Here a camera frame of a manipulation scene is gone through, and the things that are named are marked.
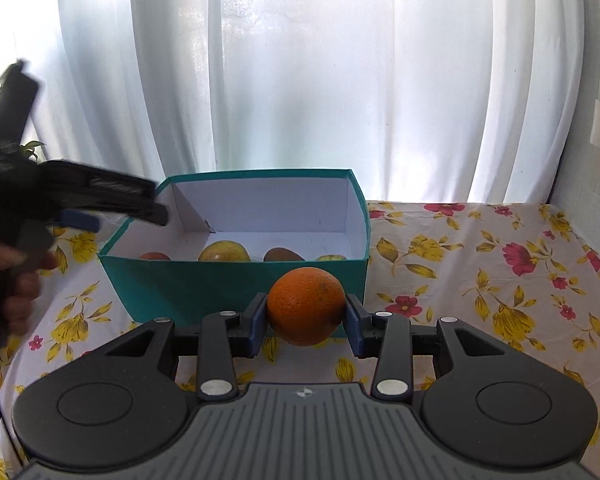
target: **curtain fold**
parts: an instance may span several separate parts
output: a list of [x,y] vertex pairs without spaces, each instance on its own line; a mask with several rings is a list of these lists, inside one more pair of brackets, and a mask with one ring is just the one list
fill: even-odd
[[47,158],[155,180],[352,168],[369,199],[542,202],[583,0],[9,0]]

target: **plant leaf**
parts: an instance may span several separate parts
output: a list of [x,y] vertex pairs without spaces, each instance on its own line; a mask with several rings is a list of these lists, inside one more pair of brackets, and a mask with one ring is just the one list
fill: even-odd
[[62,307],[62,310],[58,314],[58,317],[56,317],[56,322],[62,321],[65,317],[67,317],[69,314],[71,314],[71,311],[74,308],[74,305],[75,305],[75,301],[73,303],[69,303],[68,305],[65,305],[64,307]]
[[449,227],[451,227],[452,229],[455,229],[456,231],[458,231],[460,229],[458,222],[456,222],[453,218],[451,218],[451,216],[446,217],[446,224]]
[[562,372],[569,378],[573,379],[574,381],[576,381],[577,383],[582,384],[582,386],[584,386],[584,381],[582,380],[582,376],[577,373],[574,372],[572,370],[569,370],[567,368],[567,365],[564,365],[564,367],[562,368]]
[[111,303],[113,303],[112,301],[109,301],[109,303],[106,303],[102,306],[99,306],[93,314],[91,314],[87,319],[93,319],[94,317],[98,317],[98,316],[102,316],[102,314],[106,314],[109,309],[111,308]]
[[389,260],[391,263],[395,263],[398,259],[398,249],[389,240],[380,238],[380,241],[376,245],[378,254],[385,260]]
[[66,254],[64,254],[64,251],[60,248],[60,246],[56,247],[54,254],[56,256],[56,261],[58,262],[58,269],[60,269],[60,272],[64,274],[69,268],[69,263],[66,260]]
[[494,244],[489,244],[487,242],[483,242],[480,245],[478,245],[475,250],[478,253],[490,253],[491,251],[493,251],[493,249],[495,248]]
[[525,301],[525,291],[521,286],[517,286],[513,293],[513,306],[518,306],[523,301]]
[[531,343],[531,346],[533,348],[535,348],[536,350],[539,350],[539,351],[546,350],[545,346],[541,342],[539,342],[538,339],[536,339],[534,337],[528,337],[526,339]]
[[574,337],[571,345],[576,352],[582,352],[587,347],[587,342],[579,337]]
[[100,281],[98,280],[97,282],[89,285],[87,288],[85,288],[83,290],[83,292],[81,293],[81,297],[85,297],[90,295],[94,290],[96,290],[96,288],[98,287],[98,283],[100,283]]
[[490,232],[485,231],[484,229],[480,230],[480,232],[482,233],[482,238],[490,241],[492,244],[496,243],[496,240],[494,240],[493,235]]
[[489,305],[487,305],[487,302],[484,301],[484,298],[480,294],[475,298],[474,309],[483,321],[489,317]]
[[569,272],[567,270],[567,267],[565,267],[560,262],[556,262],[553,258],[550,258],[550,261],[551,261],[552,266],[554,266],[556,269],[561,270],[562,272]]
[[478,288],[484,288],[489,285],[489,277],[482,269],[478,269],[478,275],[475,278],[475,284]]
[[50,349],[49,352],[46,353],[46,362],[49,363],[60,353],[60,347],[62,345],[60,343],[55,343]]
[[591,327],[598,337],[600,338],[600,320],[589,312],[589,321],[591,322]]
[[414,274],[422,276],[423,278],[437,278],[436,273],[433,271],[433,269],[429,269],[429,267],[419,264],[404,264],[404,266]]

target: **red flower print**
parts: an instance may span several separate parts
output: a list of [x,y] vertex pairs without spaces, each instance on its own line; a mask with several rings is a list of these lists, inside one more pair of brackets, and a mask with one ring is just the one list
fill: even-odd
[[569,286],[569,282],[567,281],[567,279],[563,278],[562,276],[558,276],[557,278],[554,278],[551,281],[554,284],[555,288],[560,288],[561,290],[564,290]]
[[454,211],[462,211],[462,204],[425,204],[424,209],[434,213],[442,213],[444,216],[453,216]]
[[593,270],[600,272],[600,258],[598,257],[598,253],[592,249],[587,253],[587,258],[591,262],[591,265],[593,265]]
[[522,245],[510,243],[502,248],[505,261],[513,267],[513,273],[522,276],[536,269],[536,264],[531,261],[531,254]]
[[29,341],[29,348],[32,350],[38,350],[39,348],[42,348],[42,339],[43,338],[37,335],[33,336],[33,339]]
[[402,314],[403,316],[411,317],[421,313],[422,307],[418,306],[418,298],[396,296],[395,304],[389,305],[385,310],[387,312],[393,312],[394,314]]
[[565,319],[576,319],[576,313],[570,306],[563,305],[560,309],[560,315]]
[[506,206],[499,205],[496,208],[496,215],[512,216],[513,211]]

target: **metal circular cap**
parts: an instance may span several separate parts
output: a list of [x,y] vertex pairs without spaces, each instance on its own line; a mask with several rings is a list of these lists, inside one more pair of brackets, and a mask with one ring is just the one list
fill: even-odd
[[224,379],[211,379],[200,385],[202,393],[208,396],[220,396],[228,394],[234,387]]
[[380,381],[376,390],[383,395],[396,396],[407,392],[409,385],[400,379],[385,379]]

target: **teal box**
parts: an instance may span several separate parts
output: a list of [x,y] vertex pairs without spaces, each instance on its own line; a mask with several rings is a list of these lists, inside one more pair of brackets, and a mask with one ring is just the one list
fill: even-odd
[[[243,311],[259,292],[297,267],[320,267],[345,291],[364,298],[370,225],[366,202],[350,170],[256,170],[169,177],[158,202],[167,227],[128,219],[99,254],[131,317],[170,317],[198,324],[219,310]],[[241,243],[251,262],[198,262],[218,240]],[[304,262],[263,262],[284,247]],[[161,252],[166,260],[139,260]],[[341,261],[315,261],[342,254]]]

